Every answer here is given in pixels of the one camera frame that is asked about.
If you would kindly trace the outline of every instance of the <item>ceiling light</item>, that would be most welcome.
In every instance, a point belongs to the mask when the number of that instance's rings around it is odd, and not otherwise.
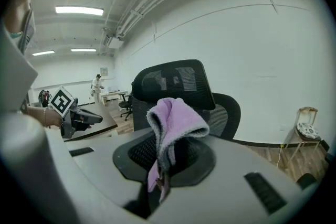
[[[102,16],[104,9],[102,8],[87,8],[75,6],[56,7],[56,13],[82,13]]]
[[[71,49],[71,51],[92,51],[92,52],[95,52],[97,50],[96,49]]]
[[[36,54],[33,54],[34,56],[44,55],[44,54],[54,54],[55,52],[53,50],[51,51],[44,51],[44,52],[38,52]]]

